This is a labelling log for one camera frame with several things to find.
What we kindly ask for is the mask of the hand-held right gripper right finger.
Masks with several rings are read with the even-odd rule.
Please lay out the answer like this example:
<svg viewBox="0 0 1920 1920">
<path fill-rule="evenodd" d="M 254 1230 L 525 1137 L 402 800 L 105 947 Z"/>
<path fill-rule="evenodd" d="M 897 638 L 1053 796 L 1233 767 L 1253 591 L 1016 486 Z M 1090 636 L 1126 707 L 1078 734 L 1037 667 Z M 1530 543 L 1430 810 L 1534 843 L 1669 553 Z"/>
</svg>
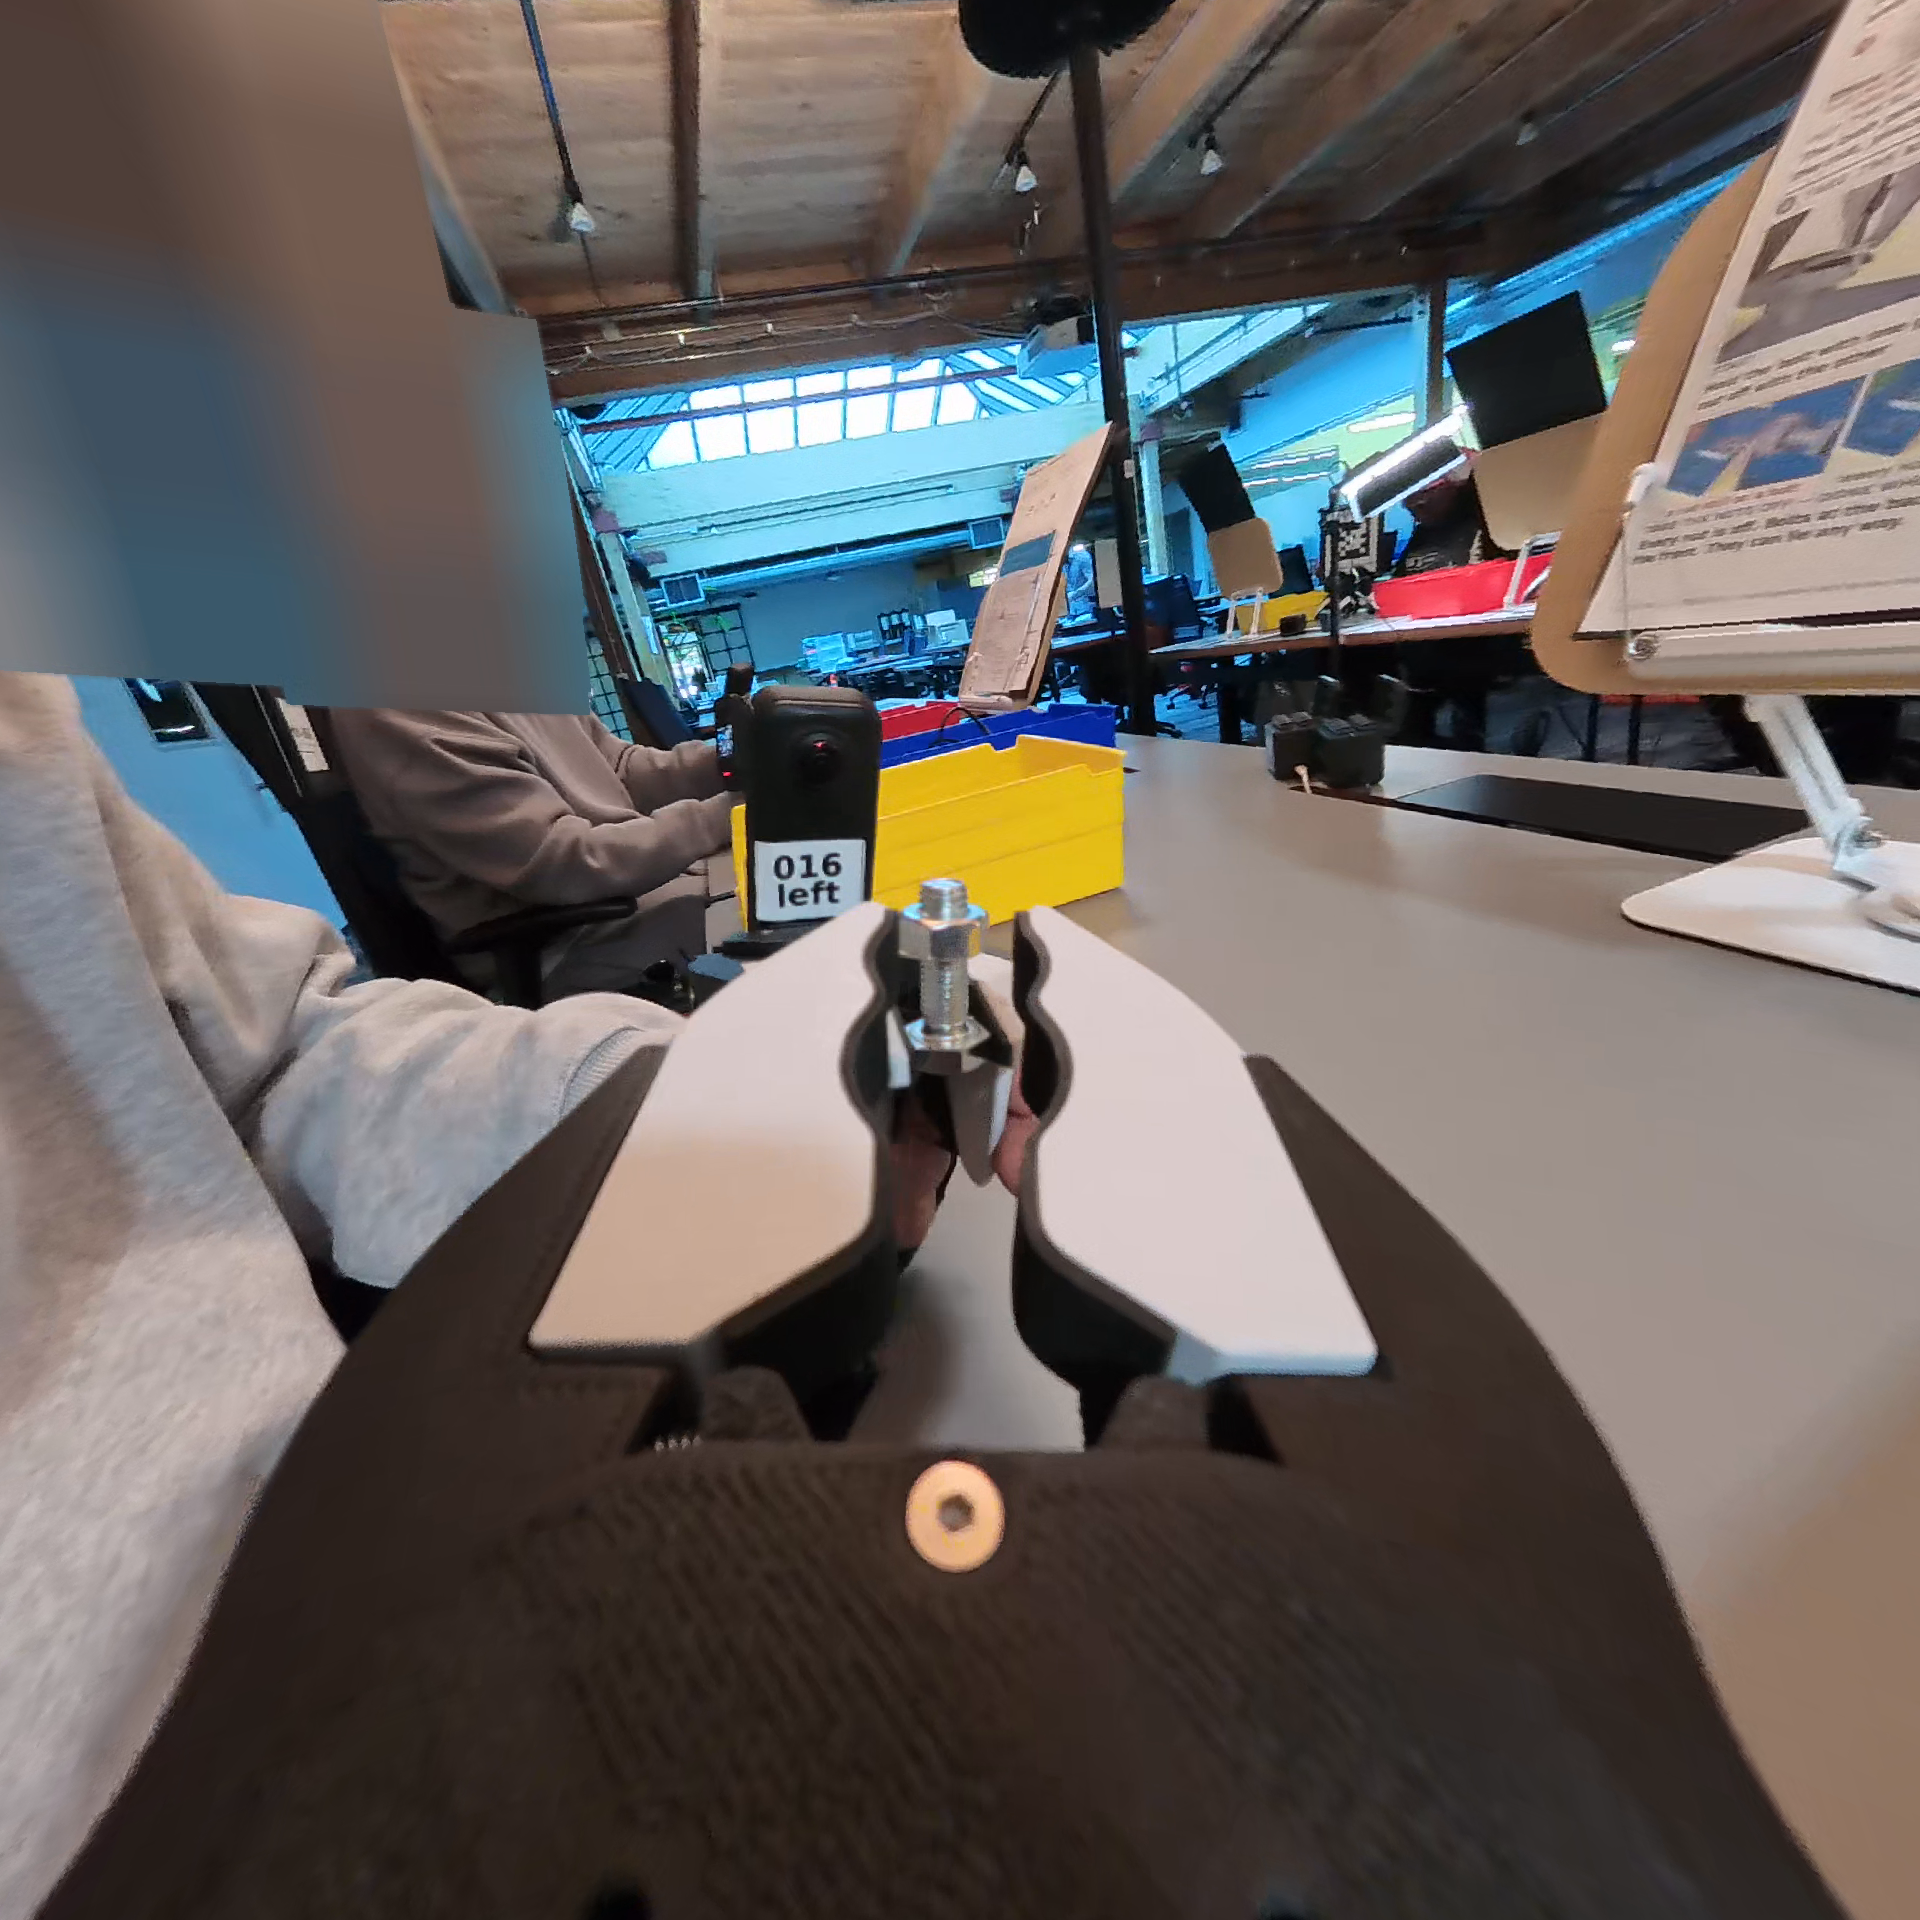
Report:
<svg viewBox="0 0 1920 1920">
<path fill-rule="evenodd" d="M 1016 931 L 1023 1147 L 1011 1309 L 1087 1443 L 1138 1380 L 1354 1380 L 1380 1337 L 1253 1058 L 1183 989 L 1072 922 Z"/>
</svg>

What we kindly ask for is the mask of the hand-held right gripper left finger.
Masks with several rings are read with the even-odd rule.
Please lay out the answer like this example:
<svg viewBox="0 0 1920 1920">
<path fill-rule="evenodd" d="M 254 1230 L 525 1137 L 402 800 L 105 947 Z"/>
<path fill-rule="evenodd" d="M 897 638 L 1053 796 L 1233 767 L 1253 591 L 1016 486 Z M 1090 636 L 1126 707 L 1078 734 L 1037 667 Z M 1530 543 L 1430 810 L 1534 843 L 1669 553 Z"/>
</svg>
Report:
<svg viewBox="0 0 1920 1920">
<path fill-rule="evenodd" d="M 900 1299 L 897 916 L 814 927 L 665 1052 L 529 1329 L 543 1358 L 864 1376 Z"/>
</svg>

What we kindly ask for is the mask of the silver hex bolt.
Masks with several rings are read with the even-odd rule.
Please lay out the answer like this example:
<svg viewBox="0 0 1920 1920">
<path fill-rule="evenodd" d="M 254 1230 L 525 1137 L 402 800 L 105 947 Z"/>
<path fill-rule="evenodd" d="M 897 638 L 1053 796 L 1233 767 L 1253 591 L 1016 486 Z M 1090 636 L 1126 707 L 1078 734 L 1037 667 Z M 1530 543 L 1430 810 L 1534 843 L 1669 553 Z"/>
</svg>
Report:
<svg viewBox="0 0 1920 1920">
<path fill-rule="evenodd" d="M 929 916 L 946 919 L 970 909 L 972 898 L 968 892 L 968 883 L 954 874 L 932 874 L 920 883 L 914 904 L 920 904 Z M 940 1038 L 965 1040 L 965 1058 L 970 1058 L 986 1040 L 986 1028 L 972 1018 L 970 1009 L 972 961 L 946 965 L 911 963 L 917 976 L 917 1013 L 905 1023 L 907 1034 L 932 1032 Z"/>
</svg>

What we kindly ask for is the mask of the grey desk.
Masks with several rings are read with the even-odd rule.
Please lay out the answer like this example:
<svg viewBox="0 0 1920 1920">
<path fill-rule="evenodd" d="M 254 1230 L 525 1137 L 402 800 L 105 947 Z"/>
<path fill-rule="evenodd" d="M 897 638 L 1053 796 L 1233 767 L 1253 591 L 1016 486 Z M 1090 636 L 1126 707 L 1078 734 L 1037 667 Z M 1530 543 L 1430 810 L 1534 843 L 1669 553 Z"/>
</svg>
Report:
<svg viewBox="0 0 1920 1920">
<path fill-rule="evenodd" d="M 1916 1918 L 1916 998 L 1636 927 L 1678 859 L 1126 747 L 1074 919 L 1277 1060 L 1506 1287 L 1857 1918 Z"/>
</svg>

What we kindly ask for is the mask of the person's left hand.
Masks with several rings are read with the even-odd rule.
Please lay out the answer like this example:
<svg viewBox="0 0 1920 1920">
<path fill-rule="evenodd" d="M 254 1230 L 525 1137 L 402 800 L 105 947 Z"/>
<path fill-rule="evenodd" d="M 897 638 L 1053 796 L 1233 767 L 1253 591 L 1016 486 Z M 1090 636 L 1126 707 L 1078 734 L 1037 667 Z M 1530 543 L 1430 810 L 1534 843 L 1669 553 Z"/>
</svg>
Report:
<svg viewBox="0 0 1920 1920">
<path fill-rule="evenodd" d="M 954 1175 L 965 1166 L 957 1147 L 972 1137 L 970 1125 L 997 1116 L 997 1073 L 932 1078 L 892 1097 L 888 1166 L 892 1166 L 892 1238 L 907 1262 L 936 1227 Z M 1023 1187 L 1023 1164 L 1037 1131 L 1023 1087 L 1011 1081 L 998 1135 L 993 1145 L 993 1175 L 1009 1190 Z"/>
</svg>

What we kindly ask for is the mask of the blue plastic bin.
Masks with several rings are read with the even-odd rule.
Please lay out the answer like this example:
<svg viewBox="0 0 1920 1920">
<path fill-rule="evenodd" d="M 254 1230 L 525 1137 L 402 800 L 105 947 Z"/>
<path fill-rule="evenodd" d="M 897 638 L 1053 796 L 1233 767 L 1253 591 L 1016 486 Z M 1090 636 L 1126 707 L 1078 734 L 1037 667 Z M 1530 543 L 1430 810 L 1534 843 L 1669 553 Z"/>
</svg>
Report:
<svg viewBox="0 0 1920 1920">
<path fill-rule="evenodd" d="M 993 709 L 972 713 L 968 709 L 965 724 L 950 724 L 940 734 L 907 735 L 907 739 L 882 739 L 878 766 L 900 767 L 924 759 L 937 759 L 946 751 L 968 751 L 972 747 L 993 747 L 1002 751 L 1005 747 L 1026 735 L 1044 739 L 1069 739 L 1078 747 L 1115 747 L 1115 721 L 1120 709 L 1114 704 L 1079 704 L 1079 702 L 1053 702 L 1023 709 Z"/>
</svg>

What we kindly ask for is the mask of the cardboard sign board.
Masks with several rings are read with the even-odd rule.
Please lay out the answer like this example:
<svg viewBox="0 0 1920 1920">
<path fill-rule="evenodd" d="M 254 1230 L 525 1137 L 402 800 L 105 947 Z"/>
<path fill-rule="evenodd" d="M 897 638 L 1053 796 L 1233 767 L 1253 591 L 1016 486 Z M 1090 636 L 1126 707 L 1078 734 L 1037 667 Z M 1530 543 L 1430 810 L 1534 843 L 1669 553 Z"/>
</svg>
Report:
<svg viewBox="0 0 1920 1920">
<path fill-rule="evenodd" d="M 1115 430 L 1069 445 L 1023 477 L 997 580 L 972 616 L 972 638 L 957 684 L 972 713 L 1033 707 L 1047 671 L 1051 636 L 1069 603 L 1069 547 L 1109 471 Z"/>
</svg>

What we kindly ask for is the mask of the long work table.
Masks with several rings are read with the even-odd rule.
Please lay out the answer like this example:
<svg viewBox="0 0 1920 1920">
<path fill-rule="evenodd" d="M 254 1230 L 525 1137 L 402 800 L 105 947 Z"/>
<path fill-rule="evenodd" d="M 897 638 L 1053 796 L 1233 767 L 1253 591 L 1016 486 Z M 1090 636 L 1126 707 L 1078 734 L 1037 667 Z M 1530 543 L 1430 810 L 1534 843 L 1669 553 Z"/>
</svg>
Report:
<svg viewBox="0 0 1920 1920">
<path fill-rule="evenodd" d="M 1194 643 L 1149 647 L 1149 690 L 1158 695 L 1178 674 L 1203 674 L 1216 695 L 1216 739 L 1244 747 L 1254 716 L 1254 682 L 1271 662 L 1320 662 L 1333 674 L 1372 674 L 1389 662 L 1414 665 L 1430 647 L 1476 647 L 1493 643 L 1528 643 L 1534 605 L 1430 616 L 1430 619 L 1364 619 L 1343 630 L 1341 645 L 1317 625 L 1303 632 L 1224 632 Z"/>
</svg>

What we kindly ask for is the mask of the black pole with round disc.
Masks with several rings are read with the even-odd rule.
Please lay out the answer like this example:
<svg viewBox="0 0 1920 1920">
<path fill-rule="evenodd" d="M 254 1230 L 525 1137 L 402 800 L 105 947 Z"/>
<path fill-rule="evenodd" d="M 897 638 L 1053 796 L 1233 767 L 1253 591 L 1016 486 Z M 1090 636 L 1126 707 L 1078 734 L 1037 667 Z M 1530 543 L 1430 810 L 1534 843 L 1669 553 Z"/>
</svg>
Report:
<svg viewBox="0 0 1920 1920">
<path fill-rule="evenodd" d="M 1124 734 L 1163 735 L 1154 659 L 1144 630 L 1138 449 L 1124 366 L 1120 251 L 1100 62 L 1144 34 L 1168 4 L 960 4 L 957 27 L 977 65 L 997 78 L 1069 74 L 1074 154 L 1090 262 L 1100 396 L 1109 420 L 1109 496 L 1124 591 Z"/>
</svg>

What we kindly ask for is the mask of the tan and white document stand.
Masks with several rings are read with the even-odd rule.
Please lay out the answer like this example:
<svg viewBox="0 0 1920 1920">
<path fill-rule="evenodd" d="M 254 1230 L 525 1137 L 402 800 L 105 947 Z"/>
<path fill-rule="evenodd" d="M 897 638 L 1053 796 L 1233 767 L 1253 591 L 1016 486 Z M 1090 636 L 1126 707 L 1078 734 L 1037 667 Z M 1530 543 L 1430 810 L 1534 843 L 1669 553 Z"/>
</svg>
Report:
<svg viewBox="0 0 1920 1920">
<path fill-rule="evenodd" d="M 1213 591 L 1224 600 L 1219 638 L 1274 632 L 1284 613 L 1267 613 L 1284 598 L 1284 571 L 1274 536 L 1262 514 L 1206 533 Z"/>
<path fill-rule="evenodd" d="M 1873 822 L 1811 709 L 1812 697 L 1916 695 L 1916 613 L 1687 625 L 1637 611 L 1625 580 L 1656 480 L 1678 456 L 1685 403 L 1733 314 L 1733 268 L 1759 251 L 1767 167 L 1751 162 L 1656 279 L 1640 344 L 1572 486 L 1530 645 L 1577 690 L 1740 697 L 1811 818 L 1811 836 L 1625 898 L 1633 923 L 1916 993 L 1916 839 Z"/>
<path fill-rule="evenodd" d="M 1486 537 L 1509 553 L 1501 613 L 1537 603 L 1602 420 L 1606 412 L 1597 412 L 1476 453 L 1472 480 Z"/>
</svg>

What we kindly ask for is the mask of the black stand with checkered marker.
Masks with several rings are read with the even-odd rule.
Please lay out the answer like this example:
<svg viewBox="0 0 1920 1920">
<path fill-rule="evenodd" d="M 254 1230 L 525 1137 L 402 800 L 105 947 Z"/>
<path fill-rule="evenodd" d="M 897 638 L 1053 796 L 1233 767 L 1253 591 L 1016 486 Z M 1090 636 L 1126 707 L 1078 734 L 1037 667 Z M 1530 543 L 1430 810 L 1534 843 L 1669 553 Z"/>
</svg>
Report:
<svg viewBox="0 0 1920 1920">
<path fill-rule="evenodd" d="M 1333 490 L 1320 508 L 1320 575 L 1327 665 L 1313 707 L 1320 716 L 1355 716 L 1372 687 L 1372 652 L 1351 638 L 1351 630 L 1372 616 L 1372 584 L 1380 577 L 1380 520 L 1355 514 L 1347 492 Z"/>
</svg>

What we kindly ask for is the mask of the wide red plastic tray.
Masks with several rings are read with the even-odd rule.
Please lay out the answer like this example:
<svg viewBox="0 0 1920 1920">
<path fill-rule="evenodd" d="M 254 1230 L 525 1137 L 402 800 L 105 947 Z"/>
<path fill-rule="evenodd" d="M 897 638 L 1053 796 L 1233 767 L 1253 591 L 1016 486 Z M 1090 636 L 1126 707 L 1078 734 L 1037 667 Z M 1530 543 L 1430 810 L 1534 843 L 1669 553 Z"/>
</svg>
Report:
<svg viewBox="0 0 1920 1920">
<path fill-rule="evenodd" d="M 1541 594 L 1554 550 L 1493 559 L 1483 563 L 1426 569 L 1384 577 L 1372 591 L 1382 619 L 1470 619 L 1483 613 L 1520 613 Z"/>
</svg>

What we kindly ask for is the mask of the person's grey sweatshirt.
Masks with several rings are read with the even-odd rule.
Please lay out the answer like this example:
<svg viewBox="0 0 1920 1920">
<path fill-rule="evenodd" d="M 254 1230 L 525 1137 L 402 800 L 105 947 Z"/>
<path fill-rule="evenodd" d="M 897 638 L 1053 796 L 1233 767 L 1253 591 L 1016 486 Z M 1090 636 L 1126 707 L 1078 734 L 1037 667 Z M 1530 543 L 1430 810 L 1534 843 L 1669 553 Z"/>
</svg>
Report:
<svg viewBox="0 0 1920 1920">
<path fill-rule="evenodd" d="M 3 674 L 3 1918 L 150 1743 L 340 1344 L 256 1164 L 297 1016 L 347 982 Z"/>
</svg>

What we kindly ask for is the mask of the white bar lamp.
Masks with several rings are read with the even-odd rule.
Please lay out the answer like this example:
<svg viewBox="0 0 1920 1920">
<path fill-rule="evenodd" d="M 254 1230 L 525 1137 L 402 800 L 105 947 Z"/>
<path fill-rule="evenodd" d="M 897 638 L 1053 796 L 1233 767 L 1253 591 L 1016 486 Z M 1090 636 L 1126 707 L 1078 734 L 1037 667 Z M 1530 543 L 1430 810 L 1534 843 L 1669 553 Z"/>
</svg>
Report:
<svg viewBox="0 0 1920 1920">
<path fill-rule="evenodd" d="M 1472 456 L 1472 412 L 1453 405 L 1395 449 L 1351 466 L 1333 486 L 1333 504 L 1351 520 L 1374 520 L 1430 486 L 1470 477 Z"/>
</svg>

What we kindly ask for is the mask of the printed instruction sheet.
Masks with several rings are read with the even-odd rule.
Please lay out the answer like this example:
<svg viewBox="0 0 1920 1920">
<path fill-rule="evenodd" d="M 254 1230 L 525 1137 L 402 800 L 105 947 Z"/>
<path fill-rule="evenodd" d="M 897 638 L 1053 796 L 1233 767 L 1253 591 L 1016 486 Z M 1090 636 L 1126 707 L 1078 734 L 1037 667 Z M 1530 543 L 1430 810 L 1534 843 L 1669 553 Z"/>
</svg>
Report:
<svg viewBox="0 0 1920 1920">
<path fill-rule="evenodd" d="M 1916 613 L 1916 4 L 1848 4 L 1581 636 Z"/>
</svg>

